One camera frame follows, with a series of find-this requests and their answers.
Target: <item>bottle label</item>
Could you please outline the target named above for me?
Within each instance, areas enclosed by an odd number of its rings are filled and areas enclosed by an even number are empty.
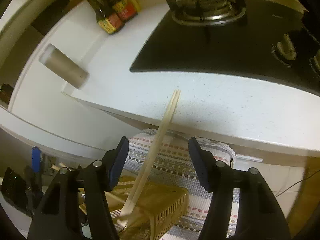
[[[98,24],[108,34],[112,34],[122,25],[122,22],[119,17],[113,13],[108,18],[100,20]]]
[[[128,0],[121,0],[112,7],[121,20],[126,20],[136,13],[136,9]]]

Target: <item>yellow label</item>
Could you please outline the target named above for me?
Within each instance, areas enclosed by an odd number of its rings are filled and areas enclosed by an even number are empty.
[[[121,0],[120,2],[116,3],[112,8],[117,12],[121,12],[125,6],[128,4],[127,0]]]
[[[116,28],[111,24],[108,19],[100,20],[98,22],[100,27],[104,29],[108,34],[112,34],[115,32]]]

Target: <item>black glass stovetop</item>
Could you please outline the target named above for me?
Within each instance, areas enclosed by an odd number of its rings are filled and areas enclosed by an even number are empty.
[[[320,95],[317,78],[302,77],[272,54],[272,47],[302,28],[302,14],[267,0],[245,0],[246,18],[225,26],[191,27],[169,11],[133,62],[131,72],[223,73],[268,80]],[[308,61],[301,68],[309,68]]]

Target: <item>speckled countertop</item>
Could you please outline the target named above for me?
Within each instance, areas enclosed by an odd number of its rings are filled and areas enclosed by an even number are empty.
[[[69,26],[95,30],[78,64],[90,76],[79,90],[64,92],[91,106],[132,119],[159,124],[175,89],[180,100],[171,128],[227,143],[297,155],[320,155],[320,97],[284,85],[213,73],[131,73],[130,65],[168,10],[166,4],[138,14],[115,35],[96,29],[83,2],[68,16]]]

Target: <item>stove knob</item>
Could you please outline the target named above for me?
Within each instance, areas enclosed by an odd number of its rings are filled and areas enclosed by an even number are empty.
[[[285,34],[282,41],[278,42],[277,50],[287,60],[295,60],[297,57],[296,50],[288,34]]]
[[[313,57],[313,63],[318,71],[320,71],[320,49],[317,54]]]

